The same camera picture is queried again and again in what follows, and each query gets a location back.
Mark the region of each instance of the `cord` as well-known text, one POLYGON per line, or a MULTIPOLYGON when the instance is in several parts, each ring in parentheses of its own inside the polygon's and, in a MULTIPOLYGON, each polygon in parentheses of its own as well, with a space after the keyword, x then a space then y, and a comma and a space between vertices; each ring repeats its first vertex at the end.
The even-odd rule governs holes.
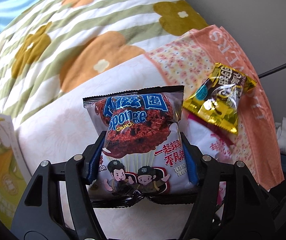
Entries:
POLYGON ((283 69, 286 69, 286 63, 281 65, 281 66, 278 66, 276 68, 273 68, 273 69, 271 69, 271 70, 269 70, 267 72, 264 72, 264 73, 260 74, 259 78, 263 78, 263 77, 269 76, 269 75, 274 74, 276 72, 279 72, 279 71, 281 71, 283 69))

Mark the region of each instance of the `silver rivet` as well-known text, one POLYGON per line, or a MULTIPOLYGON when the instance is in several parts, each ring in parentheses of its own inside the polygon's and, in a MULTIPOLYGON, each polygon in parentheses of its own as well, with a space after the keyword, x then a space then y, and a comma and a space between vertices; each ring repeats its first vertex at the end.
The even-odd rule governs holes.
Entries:
POLYGON ((45 167, 45 166, 47 166, 47 165, 48 165, 48 161, 47 161, 47 160, 41 162, 41 166, 42 166, 42 167, 45 167))
POLYGON ((81 160, 82 158, 83 158, 83 155, 82 155, 82 154, 77 154, 77 155, 74 156, 74 160, 76 160, 76 161, 79 161, 79 160, 81 160))
POLYGON ((240 168, 244 167, 244 162, 237 161, 237 166, 240 167, 240 168))
POLYGON ((209 162, 212 159, 212 157, 210 155, 203 155, 202 159, 205 160, 206 162, 209 162))

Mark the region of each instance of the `cartoon character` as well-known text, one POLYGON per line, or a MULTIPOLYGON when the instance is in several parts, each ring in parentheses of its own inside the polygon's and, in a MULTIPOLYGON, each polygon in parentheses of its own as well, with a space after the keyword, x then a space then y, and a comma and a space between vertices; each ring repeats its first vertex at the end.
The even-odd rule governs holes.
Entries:
POLYGON ((144 193, 152 193, 159 191, 159 187, 165 184, 170 175, 166 175, 164 178, 159 180, 154 180, 156 178, 156 171, 154 168, 150 166, 143 166, 138 170, 138 182, 134 183, 134 181, 130 180, 129 183, 132 184, 139 191, 144 193))
POLYGON ((133 184, 134 181, 130 177, 127 179, 125 176, 125 167, 118 160, 111 160, 107 165, 108 171, 111 173, 113 179, 107 182, 104 179, 104 187, 107 191, 110 191, 113 195, 126 195, 133 188, 128 184, 133 184))

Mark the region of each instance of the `juice box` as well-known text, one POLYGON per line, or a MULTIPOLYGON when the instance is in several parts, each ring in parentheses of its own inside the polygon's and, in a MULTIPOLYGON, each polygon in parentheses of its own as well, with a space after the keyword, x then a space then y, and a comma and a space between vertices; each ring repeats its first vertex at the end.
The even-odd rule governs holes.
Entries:
POLYGON ((10 116, 0 114, 0 220, 7 228, 31 175, 20 151, 10 116))

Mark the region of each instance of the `gray wall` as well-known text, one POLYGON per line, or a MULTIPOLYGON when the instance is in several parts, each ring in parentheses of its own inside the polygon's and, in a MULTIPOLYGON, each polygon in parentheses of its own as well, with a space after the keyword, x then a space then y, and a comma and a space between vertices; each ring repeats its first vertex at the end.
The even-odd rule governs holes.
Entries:
MULTIPOLYGON (((258 74, 286 62, 286 0, 186 0, 208 24, 223 26, 258 74)), ((286 117, 286 70, 261 79, 274 118, 286 117)))

